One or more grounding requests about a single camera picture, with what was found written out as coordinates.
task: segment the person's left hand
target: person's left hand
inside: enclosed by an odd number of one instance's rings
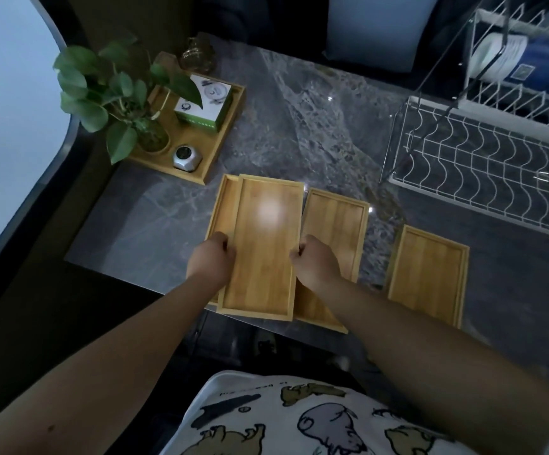
[[[228,247],[228,236],[215,232],[192,252],[186,279],[196,277],[201,284],[209,284],[213,290],[220,290],[230,281],[235,257],[236,251]]]

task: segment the marble table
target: marble table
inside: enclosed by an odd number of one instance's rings
[[[549,240],[393,185],[378,185],[392,114],[408,91],[216,37],[214,75],[247,87],[206,186],[122,162],[66,260],[165,293],[183,281],[205,235],[222,173],[302,181],[371,205],[359,282],[383,283],[404,222],[471,246],[463,329],[549,377]],[[293,321],[240,318],[346,355],[368,373],[359,340]]]

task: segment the wood grain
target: wood grain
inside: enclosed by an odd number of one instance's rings
[[[459,328],[469,250],[464,244],[405,225],[395,241],[385,293],[393,301]]]
[[[217,191],[216,203],[213,205],[213,212],[209,220],[209,227],[205,239],[208,239],[215,232],[223,232],[229,237],[234,231],[234,207],[237,201],[237,188],[239,186],[239,177],[231,174],[224,174],[220,182],[220,188]],[[217,305],[216,295],[209,302],[210,305]]]
[[[289,251],[297,249],[303,183],[240,175],[234,232],[237,258],[217,312],[291,321],[296,276]]]
[[[163,65],[171,73],[176,60],[173,54],[161,52],[157,55],[155,62]],[[193,72],[193,74],[211,78],[200,73]],[[228,113],[219,132],[203,130],[196,125],[179,121],[174,112],[179,97],[172,94],[158,117],[159,122],[169,134],[170,140],[167,149],[160,153],[146,153],[140,147],[135,147],[129,155],[129,159],[165,174],[175,175],[190,182],[205,185],[208,181],[211,165],[217,159],[224,139],[233,126],[234,119],[240,114],[245,103],[245,87],[219,78],[215,78],[215,80],[230,84],[233,94],[233,101],[228,108]],[[161,107],[166,95],[166,90],[161,86],[156,86],[153,89],[148,98],[153,111],[156,112]],[[183,144],[196,148],[203,157],[194,172],[186,172],[173,167],[173,150]]]
[[[356,282],[359,275],[369,204],[329,191],[310,189],[302,218],[302,236],[313,235],[328,244],[338,259],[342,277]],[[316,294],[296,284],[294,317],[348,333]]]

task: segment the potted plant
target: potted plant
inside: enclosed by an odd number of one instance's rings
[[[173,92],[201,106],[196,84],[182,72],[171,76],[160,64],[152,63],[142,77],[132,78],[129,49],[135,37],[113,41],[97,54],[82,46],[62,50],[53,68],[61,86],[61,109],[80,118],[89,132],[106,126],[106,145],[112,164],[124,160],[138,144],[148,153],[159,153],[169,143],[169,135],[158,121]],[[148,103],[148,91],[160,85],[168,93],[154,114]]]

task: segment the wire rack shelf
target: wire rack shelf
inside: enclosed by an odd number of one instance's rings
[[[407,100],[393,123],[388,180],[549,235],[549,143],[447,110]]]
[[[483,8],[475,10],[468,36],[470,47],[467,62],[490,32],[499,31],[504,27],[506,17],[509,18],[510,34],[523,34],[529,37],[549,36],[549,19],[546,18],[544,11],[528,18],[524,5],[520,5],[513,12],[509,11],[508,6],[503,2],[493,11]],[[472,82],[468,75],[469,67],[466,68],[465,88]],[[522,128],[531,127],[532,131],[537,131],[540,137],[549,141],[549,93],[545,91],[535,91],[521,84],[506,81],[479,81],[468,95],[462,95],[458,106],[470,113],[482,115],[480,119],[483,121],[502,124],[522,133],[525,132]],[[527,126],[526,121],[535,122],[536,125]]]

